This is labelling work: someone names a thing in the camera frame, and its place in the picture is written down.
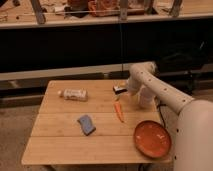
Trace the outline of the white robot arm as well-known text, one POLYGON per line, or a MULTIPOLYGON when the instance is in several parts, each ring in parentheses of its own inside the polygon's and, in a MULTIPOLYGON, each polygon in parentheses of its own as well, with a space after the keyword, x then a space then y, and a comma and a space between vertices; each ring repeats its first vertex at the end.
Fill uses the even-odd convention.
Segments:
POLYGON ((213 102, 195 99, 154 76, 154 62, 133 64, 126 85, 136 94, 145 85, 179 115, 173 171, 213 171, 213 102))

